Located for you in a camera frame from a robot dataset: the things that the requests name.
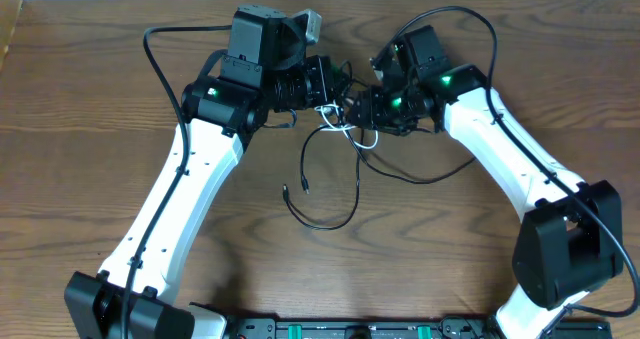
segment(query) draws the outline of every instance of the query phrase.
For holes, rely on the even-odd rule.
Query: white arm segment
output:
[[[157,289],[157,298],[167,304],[173,304],[178,295],[189,249],[214,196],[243,153],[238,136],[229,138],[222,135],[222,127],[218,125],[194,119],[187,128],[191,145],[188,175],[180,179],[149,237],[142,254],[142,267],[138,269],[133,283],[136,293],[141,293],[146,286]],[[100,271],[109,272],[110,283],[125,287],[129,260],[175,177],[182,159],[182,145],[180,128],[176,127],[167,162],[138,217],[100,267]]]
[[[557,173],[558,179],[569,188],[578,191],[582,182],[577,174],[570,172],[547,153],[506,110],[497,91],[491,97],[496,111],[502,114],[504,123],[549,170]],[[485,96],[485,89],[478,88],[458,97],[458,101],[445,108],[445,129],[452,138],[460,141],[487,169],[513,204],[522,222],[524,214],[535,208],[535,202],[546,199],[554,202],[566,194],[544,174],[511,142],[502,129],[494,123]],[[575,303],[588,292],[569,297],[562,305]],[[511,298],[497,313],[497,320],[507,338],[537,338],[541,331],[553,321],[562,306],[551,311],[534,304],[520,285]]]

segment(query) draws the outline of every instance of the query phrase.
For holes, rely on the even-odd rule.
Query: green indicator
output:
[[[391,106],[394,108],[397,108],[400,106],[400,104],[402,104],[402,98],[395,98],[391,101]]]
[[[302,326],[289,325],[289,339],[302,339]]]
[[[428,326],[418,327],[418,339],[432,339],[431,327],[428,327]]]

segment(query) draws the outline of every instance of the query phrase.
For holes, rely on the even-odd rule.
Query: silver metal part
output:
[[[306,24],[305,39],[307,45],[314,45],[320,40],[320,27],[322,26],[322,16],[311,9],[305,9],[291,16],[296,22]]]

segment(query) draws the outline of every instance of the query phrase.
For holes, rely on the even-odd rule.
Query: green led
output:
[[[402,98],[395,98],[391,101],[391,106],[397,108],[402,104]]]

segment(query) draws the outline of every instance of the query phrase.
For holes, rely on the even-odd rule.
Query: wooden tabletop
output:
[[[142,50],[144,29],[229,24],[240,3],[315,9],[324,25],[311,52],[350,59],[368,82],[368,58],[419,12],[456,4],[486,15],[500,38],[503,100],[561,163],[615,186],[640,261],[640,0],[29,0],[0,73],[0,336],[76,335],[65,285],[76,270],[97,271],[159,174],[176,119]],[[456,13],[429,23],[455,64],[486,70],[482,24]],[[152,41],[178,94],[227,44],[227,33]],[[516,284],[519,221],[482,166],[428,186],[363,168],[353,222],[312,232],[287,211],[283,183],[315,218],[339,220],[354,198],[355,153],[340,134],[314,139],[311,195],[298,185],[301,146],[318,123],[305,112],[294,130],[254,136],[198,233],[176,305],[324,318],[495,312]],[[446,133],[382,135],[375,153],[425,178],[470,157]],[[586,303],[622,309],[631,295],[625,272]],[[620,338],[638,327],[640,315],[613,321]]]

